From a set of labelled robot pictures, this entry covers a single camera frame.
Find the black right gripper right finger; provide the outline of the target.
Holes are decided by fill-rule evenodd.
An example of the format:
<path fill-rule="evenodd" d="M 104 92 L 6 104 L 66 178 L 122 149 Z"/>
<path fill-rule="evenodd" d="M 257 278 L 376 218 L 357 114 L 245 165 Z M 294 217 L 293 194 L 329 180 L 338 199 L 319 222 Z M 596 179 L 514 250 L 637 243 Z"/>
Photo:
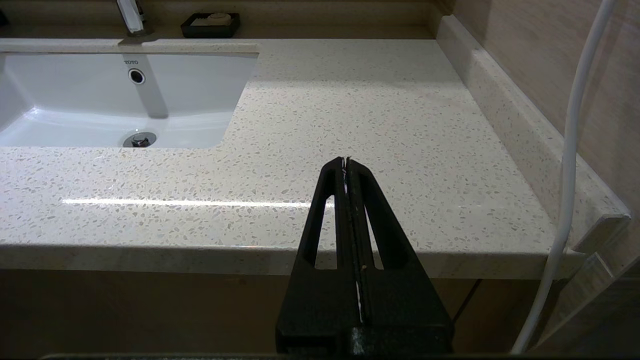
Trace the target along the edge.
<path fill-rule="evenodd" d="M 358 258 L 352 354 L 449 354 L 453 322 L 372 171 L 346 161 Z"/>

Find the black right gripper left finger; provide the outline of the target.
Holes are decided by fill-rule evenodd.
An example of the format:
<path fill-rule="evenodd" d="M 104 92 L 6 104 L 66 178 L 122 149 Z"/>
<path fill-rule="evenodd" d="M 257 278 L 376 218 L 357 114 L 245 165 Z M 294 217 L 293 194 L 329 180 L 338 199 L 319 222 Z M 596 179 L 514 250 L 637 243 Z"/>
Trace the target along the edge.
<path fill-rule="evenodd" d="M 336 268 L 318 269 L 316 260 L 327 198 L 334 198 Z M 281 354 L 338 354 L 361 323 L 356 255 L 345 191 L 345 159 L 325 164 L 318 176 L 290 280 L 275 327 Z"/>

